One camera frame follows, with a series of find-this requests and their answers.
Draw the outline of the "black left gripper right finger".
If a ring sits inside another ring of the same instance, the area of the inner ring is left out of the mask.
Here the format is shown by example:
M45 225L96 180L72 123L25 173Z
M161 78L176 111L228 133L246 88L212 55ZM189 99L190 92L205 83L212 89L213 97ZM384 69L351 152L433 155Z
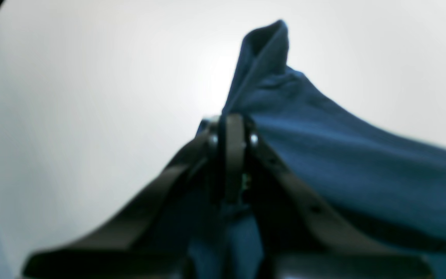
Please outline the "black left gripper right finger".
M396 252L345 220L290 171L245 120L244 200L264 258L257 279L433 279L422 256Z

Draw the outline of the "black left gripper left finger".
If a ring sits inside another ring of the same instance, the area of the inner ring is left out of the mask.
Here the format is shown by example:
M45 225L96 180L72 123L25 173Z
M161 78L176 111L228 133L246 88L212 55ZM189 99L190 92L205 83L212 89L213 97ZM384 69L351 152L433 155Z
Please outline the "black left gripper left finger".
M239 202L245 120L211 118L163 171L105 224L32 254L25 279L196 279L189 252L206 220Z

